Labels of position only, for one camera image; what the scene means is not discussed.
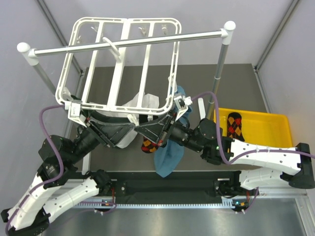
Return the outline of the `argyle sock red yellow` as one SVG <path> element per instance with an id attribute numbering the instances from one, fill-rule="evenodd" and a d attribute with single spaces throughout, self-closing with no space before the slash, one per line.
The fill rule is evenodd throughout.
<path id="1" fill-rule="evenodd" d="M 149 139 L 145 137 L 143 138 L 141 150 L 144 153 L 154 153 L 155 151 L 158 150 L 158 148 L 159 148 L 158 144 L 151 142 Z"/>

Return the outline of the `white square clip hanger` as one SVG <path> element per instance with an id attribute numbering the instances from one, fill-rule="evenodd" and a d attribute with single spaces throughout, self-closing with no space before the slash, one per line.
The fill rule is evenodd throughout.
<path id="1" fill-rule="evenodd" d="M 96 24 L 95 43 L 87 44 L 87 45 L 78 45 L 76 44 L 76 39 L 77 39 L 79 30 L 81 26 L 87 23 Z M 109 23 L 122 25 L 122 34 L 121 34 L 120 41 L 112 42 L 109 38 L 105 37 L 104 27 L 108 25 Z M 148 24 L 149 29 L 148 29 L 148 34 L 146 38 L 133 39 L 133 40 L 129 38 L 131 26 L 136 25 L 136 24 Z M 174 26 L 175 39 L 172 39 L 171 37 L 167 37 L 165 39 L 154 38 L 153 33 L 155 30 L 156 24 L 162 24 L 162 25 L 171 24 L 172 26 Z M 124 114 L 139 114 L 139 115 L 149 115 L 149 116 L 166 114 L 168 111 L 171 110 L 173 106 L 173 97 L 175 96 L 175 91 L 177 90 L 175 86 L 176 86 L 176 75 L 177 75 L 177 66 L 178 66 L 178 53 L 179 53 L 179 45 L 180 45 L 179 39 L 177 37 L 180 35 L 181 32 L 182 32 L 182 25 L 178 20 L 174 18 L 131 18 L 131 19 L 100 18 L 100 17 L 80 18 L 73 25 L 69 45 L 65 47 L 64 49 L 60 49 L 60 52 L 65 52 L 66 56 L 65 56 L 65 60 L 63 64 L 63 71 L 61 73 L 58 87 L 55 93 L 56 101 L 59 104 L 64 104 L 66 101 L 74 100 L 72 99 L 70 93 L 65 87 L 67 77 L 68 77 L 69 66 L 72 62 L 74 53 L 91 51 L 92 58 L 90 62 L 90 67 L 89 67 L 87 79 L 84 85 L 82 98 L 79 99 L 79 101 L 82 102 L 81 112 L 83 110 L 93 110 L 93 111 L 105 111 L 105 112 L 124 113 Z M 167 42 L 173 43 L 173 51 L 172 51 L 172 61 L 171 61 L 170 75 L 169 75 L 169 80 L 168 80 L 168 91 L 167 91 L 165 105 L 161 108 L 145 108 L 143 107 L 142 103 L 143 103 L 143 97 L 145 93 L 145 85 L 147 81 L 151 46 L 153 44 L 167 43 Z M 127 47 L 141 46 L 141 45 L 144 45 L 146 49 L 145 49 L 143 69 L 142 69 L 142 74 L 141 74 L 137 103 L 134 107 L 118 106 L 116 103 L 117 103 L 121 79 L 122 79 L 123 71 L 125 67 L 126 49 Z M 109 90 L 109 98 L 108 98 L 107 104 L 105 105 L 88 102 L 88 96 L 91 89 L 91 84 L 92 84 L 93 75 L 95 71 L 98 52 L 103 49 L 108 49 L 116 60 L 112 83 Z M 83 115 L 80 114 L 80 119 L 75 120 L 73 122 L 80 125 L 84 125 Z"/>

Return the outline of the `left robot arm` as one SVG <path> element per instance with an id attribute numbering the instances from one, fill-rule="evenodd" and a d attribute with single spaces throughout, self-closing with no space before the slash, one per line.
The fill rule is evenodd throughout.
<path id="1" fill-rule="evenodd" d="M 87 172 L 84 181 L 61 196 L 51 196 L 76 173 L 75 164 L 104 144 L 115 147 L 135 125 L 127 118 L 89 117 L 74 140 L 47 135 L 38 151 L 43 163 L 21 200 L 1 212 L 8 236 L 37 236 L 68 209 L 87 198 L 112 192 L 112 181 L 104 170 Z"/>

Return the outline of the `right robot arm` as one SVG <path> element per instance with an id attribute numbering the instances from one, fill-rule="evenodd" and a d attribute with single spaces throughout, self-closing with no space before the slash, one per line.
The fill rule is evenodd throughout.
<path id="1" fill-rule="evenodd" d="M 263 186 L 288 184 L 297 189 L 313 189 L 315 177 L 312 168 L 314 155 L 309 145 L 295 147 L 268 147 L 225 137 L 217 123 L 202 119 L 191 129 L 172 118 L 158 118 L 135 127 L 135 131 L 151 142 L 163 146 L 175 142 L 201 154 L 213 165 L 252 165 L 255 170 L 238 171 L 229 183 L 237 195 Z"/>

